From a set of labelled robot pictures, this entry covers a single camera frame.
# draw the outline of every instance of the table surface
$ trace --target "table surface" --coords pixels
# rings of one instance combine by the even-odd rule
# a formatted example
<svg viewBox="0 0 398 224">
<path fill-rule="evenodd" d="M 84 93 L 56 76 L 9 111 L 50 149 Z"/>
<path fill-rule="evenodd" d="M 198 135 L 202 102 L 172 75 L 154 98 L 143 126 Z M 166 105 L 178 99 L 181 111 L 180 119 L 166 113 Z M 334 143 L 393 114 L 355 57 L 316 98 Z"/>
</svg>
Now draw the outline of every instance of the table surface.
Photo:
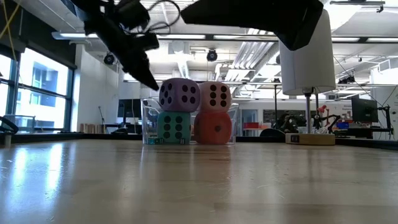
<svg viewBox="0 0 398 224">
<path fill-rule="evenodd" d="M 398 152 L 79 140 L 0 148 L 0 223 L 397 223 Z"/>
</svg>

